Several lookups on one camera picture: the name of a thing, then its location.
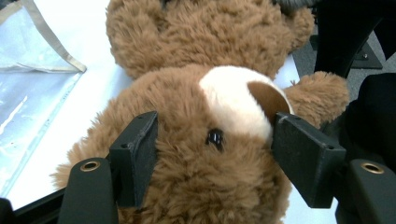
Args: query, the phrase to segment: teddy bear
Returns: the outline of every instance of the teddy bear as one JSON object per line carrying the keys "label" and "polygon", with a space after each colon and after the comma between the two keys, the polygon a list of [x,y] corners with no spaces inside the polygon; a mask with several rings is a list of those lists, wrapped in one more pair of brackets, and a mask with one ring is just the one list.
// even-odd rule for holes
{"label": "teddy bear", "polygon": [[285,14],[272,0],[111,0],[106,28],[134,82],[73,145],[57,187],[76,163],[106,157],[131,120],[157,111],[158,159],[142,206],[119,207],[120,223],[281,223],[291,183],[272,156],[276,112],[319,127],[348,103],[333,74],[283,90],[274,82],[311,35],[310,11]]}

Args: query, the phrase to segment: fluffy fur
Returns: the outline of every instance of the fluffy fur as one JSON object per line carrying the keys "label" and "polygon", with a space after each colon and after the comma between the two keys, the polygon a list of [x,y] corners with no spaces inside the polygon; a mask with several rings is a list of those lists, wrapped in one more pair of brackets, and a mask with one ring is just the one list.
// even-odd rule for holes
{"label": "fluffy fur", "polygon": [[[207,144],[210,130],[229,120],[213,113],[200,81],[216,65],[244,66],[273,79],[310,36],[309,10],[285,15],[271,0],[171,0],[166,9],[159,0],[111,0],[106,25],[116,62],[136,81],[74,144],[70,162],[54,175],[57,186],[66,186],[77,162],[105,157],[134,117],[156,110],[158,161],[143,207],[120,208],[121,223],[279,223],[290,182],[272,157],[271,140],[223,130],[221,150]],[[290,103],[318,127],[348,102],[346,82],[326,73],[303,77],[285,93],[260,85],[247,88],[267,118]]]}
{"label": "fluffy fur", "polygon": [[270,0],[112,0],[107,35],[131,77],[190,63],[244,66],[274,78],[311,36],[307,8],[286,16]]}

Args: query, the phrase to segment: brown fur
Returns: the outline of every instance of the brown fur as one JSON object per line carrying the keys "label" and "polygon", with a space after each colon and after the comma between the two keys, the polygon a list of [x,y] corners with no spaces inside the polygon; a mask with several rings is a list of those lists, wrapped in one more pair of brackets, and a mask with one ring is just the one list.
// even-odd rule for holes
{"label": "brown fur", "polygon": [[313,29],[307,9],[281,14],[271,0],[112,0],[107,35],[131,77],[190,63],[244,66],[274,78]]}
{"label": "brown fur", "polygon": [[[287,54],[310,36],[313,19],[307,9],[286,16],[271,2],[171,0],[162,10],[159,0],[111,0],[106,25],[112,53],[139,79],[111,100],[88,136],[73,145],[70,162],[54,175],[58,188],[66,186],[74,164],[105,157],[134,117],[156,110],[158,162],[142,209],[121,208],[121,223],[279,223],[290,182],[268,143],[225,132],[222,151],[207,145],[219,121],[198,84],[215,65],[241,65],[274,78]],[[271,90],[254,90],[265,110],[262,91]],[[317,127],[348,102],[345,81],[325,73],[303,77],[285,93],[294,112]],[[285,107],[272,96],[279,105],[270,101],[270,107]]]}
{"label": "brown fur", "polygon": [[290,183],[265,142],[242,134],[224,134],[223,152],[206,145],[217,128],[198,80],[208,68],[190,65],[145,75],[109,102],[89,135],[60,166],[58,187],[71,167],[104,157],[133,117],[157,110],[159,160],[141,211],[120,211],[121,220],[141,223],[277,223],[284,215]]}

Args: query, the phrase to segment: teddy bear arm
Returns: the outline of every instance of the teddy bear arm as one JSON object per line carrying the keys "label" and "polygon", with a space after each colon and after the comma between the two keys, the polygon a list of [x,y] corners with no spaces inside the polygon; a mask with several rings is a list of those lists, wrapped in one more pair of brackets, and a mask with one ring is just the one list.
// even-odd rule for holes
{"label": "teddy bear arm", "polygon": [[286,17],[286,24],[294,35],[291,52],[304,46],[314,31],[314,17],[308,8],[301,8]]}
{"label": "teddy bear arm", "polygon": [[294,113],[315,127],[337,118],[349,103],[347,82],[339,76],[316,72],[285,89]]}

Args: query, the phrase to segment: black button eye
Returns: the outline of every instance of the black button eye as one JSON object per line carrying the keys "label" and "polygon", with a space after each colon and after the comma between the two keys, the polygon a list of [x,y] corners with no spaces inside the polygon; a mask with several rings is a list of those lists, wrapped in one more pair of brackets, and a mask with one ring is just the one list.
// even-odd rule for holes
{"label": "black button eye", "polygon": [[212,129],[207,133],[206,144],[212,143],[216,146],[218,151],[222,151],[223,131],[220,129]]}

